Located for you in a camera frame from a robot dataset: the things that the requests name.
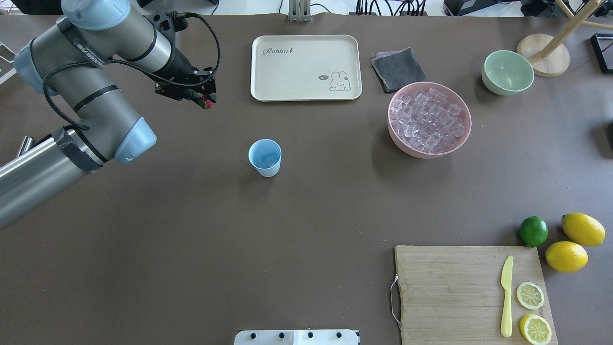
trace gray cloth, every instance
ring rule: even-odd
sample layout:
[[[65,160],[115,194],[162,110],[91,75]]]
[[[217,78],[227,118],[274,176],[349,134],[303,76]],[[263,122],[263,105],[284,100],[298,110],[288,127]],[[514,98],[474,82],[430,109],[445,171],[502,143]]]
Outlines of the gray cloth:
[[[377,53],[370,60],[385,92],[395,92],[414,82],[425,82],[424,70],[411,47],[396,52]]]

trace yellow knife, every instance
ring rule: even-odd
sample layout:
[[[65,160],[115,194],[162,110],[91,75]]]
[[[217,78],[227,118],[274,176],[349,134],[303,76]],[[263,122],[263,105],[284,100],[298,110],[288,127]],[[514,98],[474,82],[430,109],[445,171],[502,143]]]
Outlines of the yellow knife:
[[[513,257],[509,255],[502,267],[502,277],[500,284],[504,289],[504,305],[502,307],[502,321],[500,322],[500,333],[506,338],[511,336],[513,327],[511,324],[511,279],[513,278]]]

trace white metal plate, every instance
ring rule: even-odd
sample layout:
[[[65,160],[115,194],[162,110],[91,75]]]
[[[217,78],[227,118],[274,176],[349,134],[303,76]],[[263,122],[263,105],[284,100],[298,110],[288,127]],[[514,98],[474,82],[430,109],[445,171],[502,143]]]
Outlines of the white metal plate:
[[[359,331],[355,330],[250,330],[240,331],[234,338],[234,345],[359,344]]]
[[[251,95],[258,101],[338,101],[361,93],[352,36],[260,36],[253,41]]]

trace wooden cutting board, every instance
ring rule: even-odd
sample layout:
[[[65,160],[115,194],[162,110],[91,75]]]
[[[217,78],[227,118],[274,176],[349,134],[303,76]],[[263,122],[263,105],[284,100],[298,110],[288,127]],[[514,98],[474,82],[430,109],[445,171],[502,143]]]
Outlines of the wooden cutting board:
[[[508,255],[514,257],[513,333],[505,338],[500,334],[500,276]],[[527,345],[519,331],[519,319],[526,314],[543,316],[553,332],[549,344],[558,344],[536,248],[396,246],[395,256],[403,345]],[[539,285],[545,294],[539,310],[517,301],[517,286],[525,281]]]

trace green bowl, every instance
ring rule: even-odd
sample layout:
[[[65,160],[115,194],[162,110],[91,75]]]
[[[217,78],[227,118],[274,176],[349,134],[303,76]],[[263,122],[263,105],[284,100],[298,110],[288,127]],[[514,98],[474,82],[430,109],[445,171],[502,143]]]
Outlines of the green bowl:
[[[523,56],[509,50],[497,50],[485,59],[481,79],[491,92],[510,96],[530,87],[535,73]]]

